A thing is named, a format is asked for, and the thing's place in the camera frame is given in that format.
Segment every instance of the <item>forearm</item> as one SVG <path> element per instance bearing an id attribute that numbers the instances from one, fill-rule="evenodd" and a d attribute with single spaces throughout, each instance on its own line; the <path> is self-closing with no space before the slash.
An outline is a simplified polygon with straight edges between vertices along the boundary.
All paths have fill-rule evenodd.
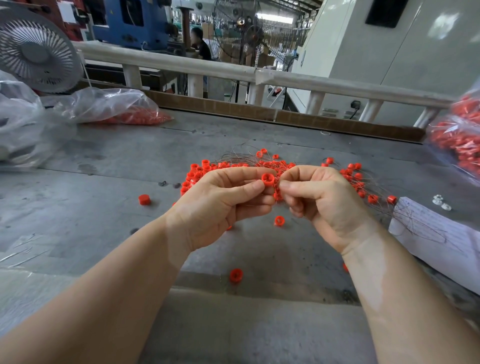
<path id="1" fill-rule="evenodd" d="M 135 363 L 188 249 L 163 216 L 8 333 L 0 363 Z"/>
<path id="2" fill-rule="evenodd" d="M 477 363 L 480 339 L 410 253 L 386 230 L 343 256 L 378 362 Z"/>

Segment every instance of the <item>transparent plastic bag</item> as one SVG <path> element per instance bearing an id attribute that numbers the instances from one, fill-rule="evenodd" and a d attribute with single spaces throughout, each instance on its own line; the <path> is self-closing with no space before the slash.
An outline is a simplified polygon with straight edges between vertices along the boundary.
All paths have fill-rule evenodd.
<path id="1" fill-rule="evenodd" d="M 145 93 L 127 88 L 87 87 L 71 95 L 42 97 L 42 102 L 76 123 L 158 125 L 173 119 Z"/>
<path id="2" fill-rule="evenodd" d="M 75 132 L 76 126 L 45 109 L 30 87 L 0 71 L 0 170 L 37 167 Z"/>
<path id="3" fill-rule="evenodd" d="M 428 139 L 437 156 L 480 185 L 480 79 L 450 107 L 450 113 L 429 125 Z"/>

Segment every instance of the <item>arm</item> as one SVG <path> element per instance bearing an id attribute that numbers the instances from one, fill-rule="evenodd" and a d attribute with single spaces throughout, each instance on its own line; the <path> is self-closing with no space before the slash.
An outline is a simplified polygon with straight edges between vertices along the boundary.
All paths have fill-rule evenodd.
<path id="1" fill-rule="evenodd" d="M 342 254 L 380 364 L 479 362 L 480 337 L 335 169 L 294 167 L 280 189 Z"/>
<path id="2" fill-rule="evenodd" d="M 0 363 L 135 363 L 189 253 L 235 221 L 271 211 L 273 190 L 256 180 L 269 171 L 206 174 L 166 214 L 5 335 Z"/>

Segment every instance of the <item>fluorescent ceiling light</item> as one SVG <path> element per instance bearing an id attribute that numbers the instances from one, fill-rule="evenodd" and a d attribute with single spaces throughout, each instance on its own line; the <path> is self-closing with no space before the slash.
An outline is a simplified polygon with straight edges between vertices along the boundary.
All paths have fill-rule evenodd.
<path id="1" fill-rule="evenodd" d="M 272 22 L 287 23 L 287 24 L 293 23 L 293 18 L 290 18 L 288 16 L 280 16 L 280 15 L 265 14 L 263 12 L 258 12 L 257 17 L 259 19 L 270 20 Z"/>

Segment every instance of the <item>brown cardboard edge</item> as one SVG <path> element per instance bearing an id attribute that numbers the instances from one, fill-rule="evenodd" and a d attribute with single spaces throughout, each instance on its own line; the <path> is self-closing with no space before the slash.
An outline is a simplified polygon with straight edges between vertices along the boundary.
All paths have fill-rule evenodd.
<path id="1" fill-rule="evenodd" d="M 80 82 L 75 89 L 87 86 L 88 84 L 86 82 Z M 95 84 L 94 86 L 98 88 L 112 88 L 112 86 L 102 84 Z M 269 109 L 247 104 L 234 104 L 206 98 L 168 94 L 165 92 L 149 90 L 144 90 L 144 92 L 163 109 L 197 112 L 248 121 L 260 121 L 411 143 L 421 143 L 425 137 L 425 131 L 415 127 L 371 124 L 362 121 L 328 118 L 325 116 L 300 114 L 298 112 Z"/>

